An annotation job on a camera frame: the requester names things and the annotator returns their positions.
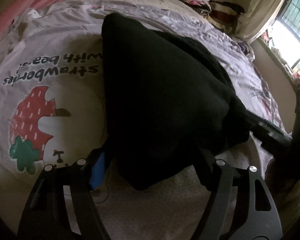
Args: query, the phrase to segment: bed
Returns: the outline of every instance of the bed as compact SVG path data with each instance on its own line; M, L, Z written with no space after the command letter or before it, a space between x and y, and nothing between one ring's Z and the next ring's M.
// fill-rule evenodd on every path
M112 12L201 42L226 69L245 107L284 130L266 82L239 45L178 0L65 0L27 9L0 40L0 216L14 233L43 167L71 165L107 138L101 26ZM252 134L218 157L238 168L254 165L263 177L272 159ZM136 191L113 161L92 195L112 239L181 240L190 239L210 192L192 166ZM72 230L80 233L68 188L65 199Z

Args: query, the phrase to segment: window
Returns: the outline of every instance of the window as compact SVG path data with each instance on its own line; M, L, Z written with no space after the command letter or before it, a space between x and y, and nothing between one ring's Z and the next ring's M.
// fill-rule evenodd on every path
M286 0L271 31L273 46L292 73L300 75L300 0Z

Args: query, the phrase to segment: blue textured pad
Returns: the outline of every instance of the blue textured pad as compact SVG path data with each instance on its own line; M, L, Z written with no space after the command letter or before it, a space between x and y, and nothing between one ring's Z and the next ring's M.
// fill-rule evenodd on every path
M105 163L105 153L101 153L99 159L92 167L91 179L89 181L92 190L99 187L105 178L106 173L106 163Z

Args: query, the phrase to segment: curtain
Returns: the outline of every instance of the curtain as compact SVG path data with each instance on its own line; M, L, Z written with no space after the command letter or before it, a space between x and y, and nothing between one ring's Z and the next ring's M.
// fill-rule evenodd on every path
M251 0L247 13L238 19L236 36L251 44L274 22L284 0Z

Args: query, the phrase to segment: bedsheet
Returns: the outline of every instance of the bedsheet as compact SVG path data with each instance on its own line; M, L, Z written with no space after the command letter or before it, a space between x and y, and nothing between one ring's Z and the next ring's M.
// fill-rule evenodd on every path
M68 0L38 11L39 18L27 10L10 27L0 43L0 216L15 233L44 165L71 165L106 139L100 34L111 12L201 42L226 69L247 109L283 128L271 93L240 47L183 10L138 1ZM218 157L238 168L254 165L263 176L272 158L252 135ZM235 193L224 230L231 224ZM71 226L79 232L67 188L65 195ZM183 240L191 237L210 193L192 166L139 192L113 161L92 195L113 240Z

